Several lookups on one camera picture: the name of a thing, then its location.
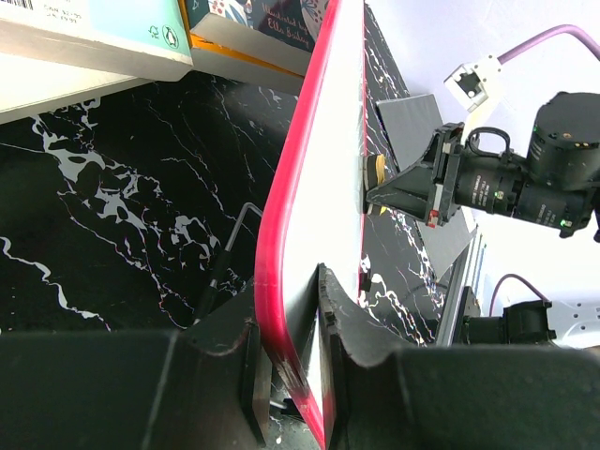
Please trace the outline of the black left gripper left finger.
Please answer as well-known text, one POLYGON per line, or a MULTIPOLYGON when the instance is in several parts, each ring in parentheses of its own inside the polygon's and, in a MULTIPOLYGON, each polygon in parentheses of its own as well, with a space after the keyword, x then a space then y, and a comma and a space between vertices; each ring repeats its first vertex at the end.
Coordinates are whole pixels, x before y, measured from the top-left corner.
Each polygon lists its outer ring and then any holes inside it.
POLYGON ((5 449, 257 449, 271 364, 246 286, 188 330, 1 340, 5 449))

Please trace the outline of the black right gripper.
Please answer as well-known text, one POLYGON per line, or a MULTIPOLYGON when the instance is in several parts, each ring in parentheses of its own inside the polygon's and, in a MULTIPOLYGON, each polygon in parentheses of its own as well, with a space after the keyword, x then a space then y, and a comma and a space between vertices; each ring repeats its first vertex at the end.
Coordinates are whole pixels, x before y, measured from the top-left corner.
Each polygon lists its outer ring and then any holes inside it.
POLYGON ((423 156, 408 169, 375 188, 365 190, 365 213, 379 216, 395 210, 415 220, 442 226, 459 207, 511 217, 524 186, 522 158, 510 149, 508 134, 495 127, 479 127, 463 142, 463 124, 435 129, 423 156), (500 154, 479 148, 480 137, 504 142, 500 154))

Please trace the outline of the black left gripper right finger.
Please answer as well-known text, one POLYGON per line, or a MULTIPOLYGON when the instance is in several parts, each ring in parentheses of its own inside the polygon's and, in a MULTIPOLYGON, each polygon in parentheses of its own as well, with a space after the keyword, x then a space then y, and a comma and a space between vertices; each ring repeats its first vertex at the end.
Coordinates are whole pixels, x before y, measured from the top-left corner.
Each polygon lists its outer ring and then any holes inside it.
POLYGON ((595 449, 599 360, 551 346, 417 347, 317 270, 329 449, 595 449))

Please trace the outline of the yellow whiteboard eraser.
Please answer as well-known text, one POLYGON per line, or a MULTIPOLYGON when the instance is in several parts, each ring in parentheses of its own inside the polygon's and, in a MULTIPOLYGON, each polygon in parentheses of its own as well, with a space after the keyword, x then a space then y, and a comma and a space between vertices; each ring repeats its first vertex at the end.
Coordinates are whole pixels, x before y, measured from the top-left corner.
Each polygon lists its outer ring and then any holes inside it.
POLYGON ((364 188, 369 191, 382 184, 385 178, 385 157, 382 154, 363 158, 364 188))

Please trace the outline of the pink framed whiteboard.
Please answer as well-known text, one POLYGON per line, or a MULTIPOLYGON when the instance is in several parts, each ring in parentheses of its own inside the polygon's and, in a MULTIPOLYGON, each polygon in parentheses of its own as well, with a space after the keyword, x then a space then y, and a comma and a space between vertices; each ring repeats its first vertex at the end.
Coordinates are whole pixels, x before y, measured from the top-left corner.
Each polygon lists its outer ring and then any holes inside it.
POLYGON ((301 336, 319 305, 318 268, 358 294, 366 152, 365 5, 326 11, 262 213, 254 301, 262 345, 320 447, 324 389, 308 381, 301 336))

